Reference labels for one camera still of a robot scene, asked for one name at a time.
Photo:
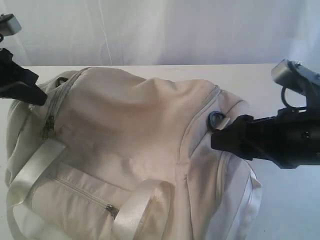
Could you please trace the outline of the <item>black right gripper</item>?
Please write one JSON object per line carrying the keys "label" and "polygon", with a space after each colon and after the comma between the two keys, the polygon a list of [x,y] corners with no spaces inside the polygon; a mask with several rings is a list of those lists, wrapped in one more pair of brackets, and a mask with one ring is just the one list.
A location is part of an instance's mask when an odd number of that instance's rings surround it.
{"label": "black right gripper", "polygon": [[[267,122],[267,154],[245,138],[244,133]],[[240,115],[229,126],[211,134],[211,148],[244,160],[263,159],[281,169],[320,165],[320,110],[283,108],[276,116],[254,118]]]}

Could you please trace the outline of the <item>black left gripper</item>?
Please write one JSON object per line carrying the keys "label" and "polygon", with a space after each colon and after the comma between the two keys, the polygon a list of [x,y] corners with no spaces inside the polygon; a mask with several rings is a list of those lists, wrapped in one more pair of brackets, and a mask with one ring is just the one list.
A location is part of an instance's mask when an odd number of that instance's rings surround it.
{"label": "black left gripper", "polygon": [[13,61],[13,54],[0,49],[0,97],[17,99],[32,105],[44,105],[48,95],[36,82],[39,76]]}

